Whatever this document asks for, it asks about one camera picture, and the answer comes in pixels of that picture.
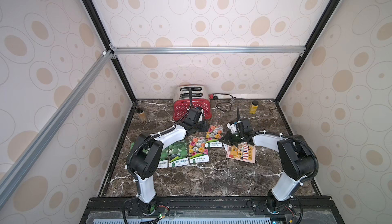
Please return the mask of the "flower seed packet back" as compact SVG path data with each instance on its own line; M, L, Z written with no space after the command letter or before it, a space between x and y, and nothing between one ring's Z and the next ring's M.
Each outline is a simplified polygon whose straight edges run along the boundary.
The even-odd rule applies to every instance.
M206 148L218 148L222 147L222 143L220 142L223 136L223 126L222 125L211 125L206 132Z

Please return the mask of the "flower seed packet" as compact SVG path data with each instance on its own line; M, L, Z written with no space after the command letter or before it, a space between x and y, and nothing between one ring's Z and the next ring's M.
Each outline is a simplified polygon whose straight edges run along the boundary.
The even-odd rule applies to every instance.
M220 142L223 136L223 126L222 125L211 125L206 132L206 148L218 148L222 147L222 143Z
M205 137L193 137L190 139L188 148L190 164L207 163L210 161L209 151L205 144Z

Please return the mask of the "orange striped seed packet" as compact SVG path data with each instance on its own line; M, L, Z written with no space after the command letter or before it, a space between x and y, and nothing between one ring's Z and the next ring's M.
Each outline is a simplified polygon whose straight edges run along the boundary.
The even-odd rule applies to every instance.
M229 146L226 157L247 163L255 163L256 148L249 143L240 143L238 146Z

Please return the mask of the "green gourd packet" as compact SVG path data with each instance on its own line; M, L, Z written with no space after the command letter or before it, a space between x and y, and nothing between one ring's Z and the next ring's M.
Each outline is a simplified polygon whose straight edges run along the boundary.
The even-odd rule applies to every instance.
M129 154L128 154L127 158L126 158L125 169L129 170L131 168L130 164L131 164L135 154L137 154L137 150L136 150L136 147L135 147L135 142L132 142L131 146L130 146Z
M188 142L183 139L170 145L168 148L169 167L180 167L189 164Z
M168 160L169 160L169 152L168 152L168 148L165 148L162 150L157 168L158 169L168 168Z

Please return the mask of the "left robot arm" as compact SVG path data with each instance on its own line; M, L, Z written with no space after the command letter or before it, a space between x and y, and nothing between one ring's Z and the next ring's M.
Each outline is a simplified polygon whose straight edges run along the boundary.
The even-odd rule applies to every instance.
M170 145L206 130L208 122L201 107L189 108L185 118L170 128L155 134L141 133L127 157L127 169L137 187L137 203L143 214L154 212L157 194L153 175L158 168L162 151Z

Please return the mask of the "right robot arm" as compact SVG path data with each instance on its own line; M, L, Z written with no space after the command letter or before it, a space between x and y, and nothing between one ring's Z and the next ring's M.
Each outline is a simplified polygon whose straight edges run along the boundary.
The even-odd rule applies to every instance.
M283 173L267 194L266 206L270 213L276 214L283 210L296 191L317 175L319 162L301 135L255 131L247 118L230 122L227 127L228 132L222 140L227 145L239 146L244 143L278 152Z

